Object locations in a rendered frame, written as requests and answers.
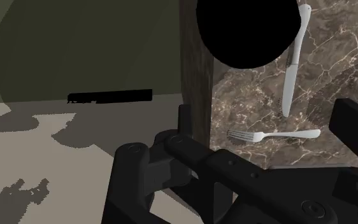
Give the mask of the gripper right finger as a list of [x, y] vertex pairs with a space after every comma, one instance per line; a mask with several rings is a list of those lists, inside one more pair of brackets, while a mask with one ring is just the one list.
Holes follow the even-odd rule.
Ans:
[[[358, 156], [358, 103], [349, 99], [336, 99], [331, 113], [329, 130], [354, 154]], [[336, 197], [358, 206], [358, 168], [340, 169]]]

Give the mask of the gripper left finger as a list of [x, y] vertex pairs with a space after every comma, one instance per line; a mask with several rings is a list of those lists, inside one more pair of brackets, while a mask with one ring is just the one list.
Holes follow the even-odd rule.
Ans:
[[154, 144], [127, 143], [114, 156], [102, 224], [169, 224], [151, 213], [156, 191], [170, 189], [203, 224], [338, 224], [332, 168], [264, 170], [192, 138], [190, 107]]

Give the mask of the silver fork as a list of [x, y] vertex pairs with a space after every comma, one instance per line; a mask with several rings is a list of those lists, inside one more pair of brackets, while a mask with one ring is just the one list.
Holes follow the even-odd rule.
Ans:
[[235, 139], [239, 139], [246, 142], [258, 143], [261, 142], [265, 137], [297, 137], [305, 139], [314, 139], [319, 137], [321, 131], [320, 129], [314, 130], [302, 130], [295, 132], [245, 132], [239, 130], [228, 130], [227, 135]]

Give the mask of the silver table knife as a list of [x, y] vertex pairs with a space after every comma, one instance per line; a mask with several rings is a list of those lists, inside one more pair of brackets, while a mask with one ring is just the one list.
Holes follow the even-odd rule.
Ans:
[[300, 5], [299, 13], [301, 17], [301, 26], [298, 34], [296, 35], [296, 38], [293, 41], [293, 44], [291, 44], [289, 47], [290, 64], [286, 68], [283, 84], [282, 114], [284, 117], [288, 117], [290, 113], [301, 47], [311, 17], [311, 6], [306, 3]]

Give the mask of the black round bowl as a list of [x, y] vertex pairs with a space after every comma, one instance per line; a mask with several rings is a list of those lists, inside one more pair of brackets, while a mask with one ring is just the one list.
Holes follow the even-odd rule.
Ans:
[[236, 69], [274, 61], [301, 26], [297, 0], [197, 0], [196, 17], [209, 52]]

